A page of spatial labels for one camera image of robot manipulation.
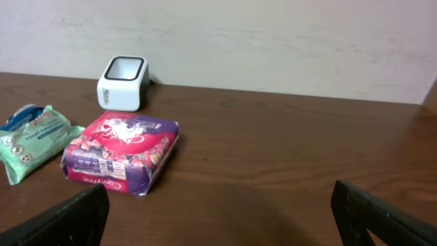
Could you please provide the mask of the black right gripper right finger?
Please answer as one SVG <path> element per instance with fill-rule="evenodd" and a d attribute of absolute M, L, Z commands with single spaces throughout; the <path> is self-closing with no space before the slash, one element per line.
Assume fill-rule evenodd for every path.
<path fill-rule="evenodd" d="M 335 182 L 330 207 L 344 245 L 374 245 L 370 234 L 387 245 L 436 245 L 435 226 L 347 181 Z"/>

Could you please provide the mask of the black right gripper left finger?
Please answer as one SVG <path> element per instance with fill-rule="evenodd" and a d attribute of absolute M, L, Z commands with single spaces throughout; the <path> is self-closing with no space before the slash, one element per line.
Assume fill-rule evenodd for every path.
<path fill-rule="evenodd" d="M 1 233 L 2 245 L 99 245 L 110 203 L 103 184 L 83 190 Z"/>

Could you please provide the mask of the red purple Carefree pad pack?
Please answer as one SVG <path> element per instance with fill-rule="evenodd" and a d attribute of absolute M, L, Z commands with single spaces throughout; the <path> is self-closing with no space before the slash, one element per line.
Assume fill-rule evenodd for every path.
<path fill-rule="evenodd" d="M 179 124 L 135 113 L 106 111 L 64 149 L 67 179 L 146 195 L 179 138 Z"/>

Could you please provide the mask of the green tissue pack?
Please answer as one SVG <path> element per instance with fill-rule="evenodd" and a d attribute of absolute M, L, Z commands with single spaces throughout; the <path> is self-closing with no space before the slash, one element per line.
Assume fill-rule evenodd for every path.
<path fill-rule="evenodd" d="M 31 172 L 63 150 L 84 130 L 47 105 L 33 121 L 15 131 L 1 130 L 1 162 L 8 181 L 17 185 Z"/>

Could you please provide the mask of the blue snack packet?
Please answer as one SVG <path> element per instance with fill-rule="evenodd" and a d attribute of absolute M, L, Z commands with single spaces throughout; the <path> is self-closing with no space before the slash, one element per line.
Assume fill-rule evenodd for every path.
<path fill-rule="evenodd" d="M 29 123 L 36 119 L 42 112 L 44 107 L 28 104 L 18 109 L 7 121 L 1 126 L 2 131 L 15 131 L 22 125 Z"/>

